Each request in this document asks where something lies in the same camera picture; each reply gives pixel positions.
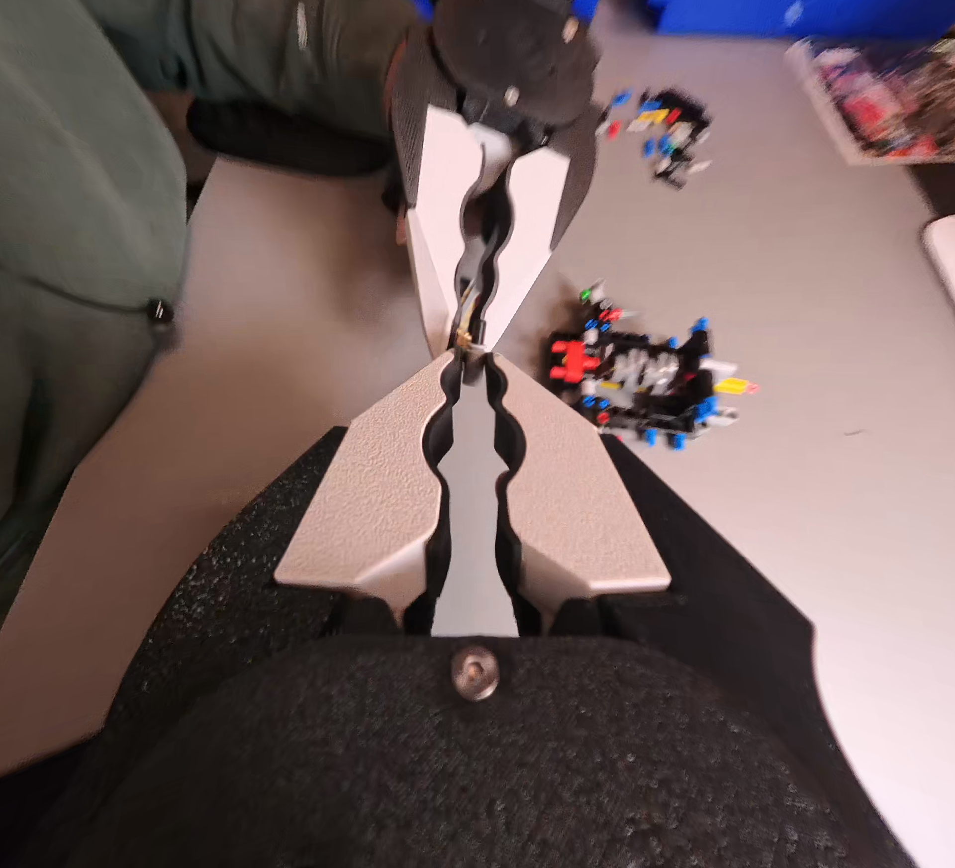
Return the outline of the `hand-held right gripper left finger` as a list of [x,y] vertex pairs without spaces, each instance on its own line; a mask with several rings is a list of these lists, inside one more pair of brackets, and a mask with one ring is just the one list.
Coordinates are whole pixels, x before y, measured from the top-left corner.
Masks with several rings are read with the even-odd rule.
[[352,420],[273,577],[388,605],[430,633],[451,559],[449,490],[459,355],[447,350]]

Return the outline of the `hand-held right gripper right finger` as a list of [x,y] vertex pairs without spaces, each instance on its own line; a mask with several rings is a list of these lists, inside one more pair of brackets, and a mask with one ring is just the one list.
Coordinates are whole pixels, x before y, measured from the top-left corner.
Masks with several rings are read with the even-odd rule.
[[485,358],[494,411],[495,563],[519,633],[565,604],[659,594],[671,575],[598,430],[501,354]]

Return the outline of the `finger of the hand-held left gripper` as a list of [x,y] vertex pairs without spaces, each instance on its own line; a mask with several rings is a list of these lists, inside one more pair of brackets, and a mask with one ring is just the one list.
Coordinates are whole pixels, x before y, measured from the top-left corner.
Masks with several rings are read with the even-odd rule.
[[494,349],[553,253],[568,158],[541,147],[517,158],[505,184],[508,217],[491,253],[481,347]]
[[432,355],[456,341],[461,299],[477,276],[479,240],[465,213],[479,192],[484,145],[456,112],[429,106],[415,203],[407,212],[408,246],[422,325]]

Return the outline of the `lego car chassis assembly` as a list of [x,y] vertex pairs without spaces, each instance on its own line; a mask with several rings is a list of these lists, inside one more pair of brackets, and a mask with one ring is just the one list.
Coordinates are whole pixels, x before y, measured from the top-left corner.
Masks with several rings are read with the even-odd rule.
[[598,432],[682,452],[734,424],[738,411],[727,399],[758,393],[736,364],[712,354],[708,317],[685,339],[655,337],[624,326],[635,313],[612,300],[604,279],[581,289],[578,301],[574,328],[544,344],[545,382]]

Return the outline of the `grey lego beam frame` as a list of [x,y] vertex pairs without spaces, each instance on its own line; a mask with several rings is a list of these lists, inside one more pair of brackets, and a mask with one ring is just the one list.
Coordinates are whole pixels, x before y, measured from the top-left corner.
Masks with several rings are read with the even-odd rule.
[[462,289],[448,337],[447,349],[455,353],[461,381],[470,386],[477,382],[486,354],[482,278],[482,273],[477,272],[467,281],[459,280]]

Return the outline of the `loose black lego pieces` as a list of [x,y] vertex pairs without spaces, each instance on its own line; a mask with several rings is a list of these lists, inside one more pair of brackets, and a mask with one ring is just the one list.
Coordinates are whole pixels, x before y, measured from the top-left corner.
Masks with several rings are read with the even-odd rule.
[[595,134],[613,141],[627,134],[641,140],[640,155],[651,168],[651,179],[675,190],[710,167],[698,148],[711,134],[712,116],[697,98],[674,88],[639,95],[617,91],[605,104]]

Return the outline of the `person's left hand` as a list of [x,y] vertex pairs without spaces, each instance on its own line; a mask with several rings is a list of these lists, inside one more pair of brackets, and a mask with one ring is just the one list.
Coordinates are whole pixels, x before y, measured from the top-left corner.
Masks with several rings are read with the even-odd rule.
[[405,36],[396,46],[390,60],[388,63],[388,71],[385,78],[384,93],[383,93],[383,103],[384,110],[387,117],[390,117],[390,107],[393,96],[393,91],[395,87],[395,82],[397,79],[397,74],[400,69],[400,65],[407,48],[408,37]]

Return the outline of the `printed sticker sheet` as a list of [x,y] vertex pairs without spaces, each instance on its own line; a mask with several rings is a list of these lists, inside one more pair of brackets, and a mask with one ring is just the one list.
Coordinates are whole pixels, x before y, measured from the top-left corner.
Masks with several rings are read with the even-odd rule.
[[916,45],[804,38],[784,57],[847,164],[953,163],[952,36]]

